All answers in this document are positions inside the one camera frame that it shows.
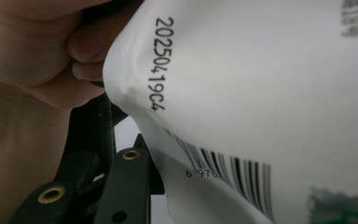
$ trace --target gold metal ring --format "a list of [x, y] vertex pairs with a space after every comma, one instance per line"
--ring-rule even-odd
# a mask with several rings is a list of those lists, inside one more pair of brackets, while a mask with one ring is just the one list
[[54, 203], [57, 202], [62, 196], [65, 194], [64, 186], [53, 186], [48, 189], [45, 189], [39, 197], [37, 201], [39, 203]]
[[141, 157], [141, 152], [137, 150], [131, 150], [123, 154], [124, 160], [133, 161]]

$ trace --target barcode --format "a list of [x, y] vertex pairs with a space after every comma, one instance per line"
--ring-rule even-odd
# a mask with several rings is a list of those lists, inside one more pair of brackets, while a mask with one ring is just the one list
[[210, 169], [235, 189], [261, 213], [274, 221], [271, 207], [271, 166], [258, 161], [226, 156], [185, 142], [165, 130], [181, 146], [191, 163], [194, 173]]

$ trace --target white plastic bag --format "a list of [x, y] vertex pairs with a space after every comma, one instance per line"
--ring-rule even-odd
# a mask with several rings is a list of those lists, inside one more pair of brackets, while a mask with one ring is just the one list
[[146, 0], [106, 59], [177, 223], [358, 223], [358, 0]]

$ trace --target round hole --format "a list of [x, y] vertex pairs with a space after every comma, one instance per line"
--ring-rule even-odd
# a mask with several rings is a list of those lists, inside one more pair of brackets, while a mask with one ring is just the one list
[[141, 156], [141, 153], [139, 151], [128, 151], [126, 153], [123, 154], [123, 158], [127, 161], [132, 161], [132, 160], [136, 160]]
[[37, 201], [39, 203], [54, 203], [57, 202], [62, 196], [65, 194], [65, 187], [63, 186], [53, 186], [48, 189], [45, 189], [39, 197]]
[[123, 223], [125, 220], [127, 220], [127, 213], [123, 211], [119, 211], [113, 214], [112, 221], [114, 223]]

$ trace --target skin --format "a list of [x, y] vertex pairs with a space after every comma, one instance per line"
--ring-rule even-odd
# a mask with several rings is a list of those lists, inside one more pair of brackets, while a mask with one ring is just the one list
[[104, 2], [0, 0], [0, 223], [54, 178], [71, 110], [103, 93], [89, 81], [142, 1], [81, 26]]

